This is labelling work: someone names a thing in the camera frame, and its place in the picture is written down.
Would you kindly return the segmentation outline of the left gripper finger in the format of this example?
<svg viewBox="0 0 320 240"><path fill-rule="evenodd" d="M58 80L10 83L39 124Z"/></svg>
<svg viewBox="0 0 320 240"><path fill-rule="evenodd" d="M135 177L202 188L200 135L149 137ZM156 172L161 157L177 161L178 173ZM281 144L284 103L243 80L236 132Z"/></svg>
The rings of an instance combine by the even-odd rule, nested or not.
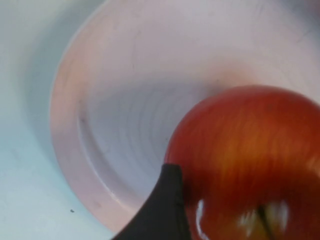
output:
<svg viewBox="0 0 320 240"><path fill-rule="evenodd" d="M150 196L115 240L190 240L179 165L163 164Z"/></svg>

